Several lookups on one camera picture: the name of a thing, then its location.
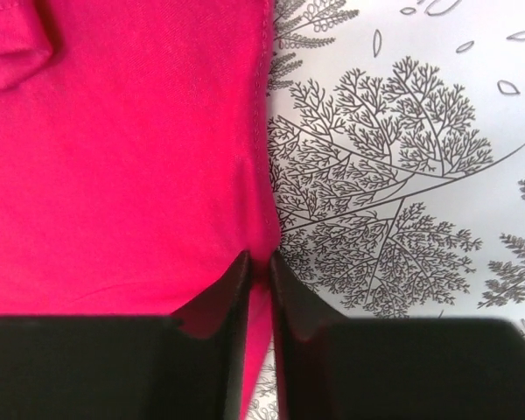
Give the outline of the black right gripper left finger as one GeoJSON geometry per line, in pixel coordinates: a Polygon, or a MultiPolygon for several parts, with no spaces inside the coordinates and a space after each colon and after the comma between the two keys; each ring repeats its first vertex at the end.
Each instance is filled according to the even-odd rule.
{"type": "Polygon", "coordinates": [[[236,419],[250,258],[171,314],[0,316],[0,419],[236,419]]]}

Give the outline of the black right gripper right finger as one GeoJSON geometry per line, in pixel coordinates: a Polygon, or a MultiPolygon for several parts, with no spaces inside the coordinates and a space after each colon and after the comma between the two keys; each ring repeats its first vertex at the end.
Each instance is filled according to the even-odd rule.
{"type": "Polygon", "coordinates": [[[494,318],[349,318],[269,262],[282,419],[525,419],[525,340],[494,318]]]}

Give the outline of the magenta t shirt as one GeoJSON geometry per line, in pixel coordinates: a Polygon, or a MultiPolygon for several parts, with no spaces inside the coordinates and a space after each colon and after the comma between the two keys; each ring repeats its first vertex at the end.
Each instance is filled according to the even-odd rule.
{"type": "Polygon", "coordinates": [[[270,343],[270,1],[0,1],[0,314],[161,314],[254,264],[270,343]]]}

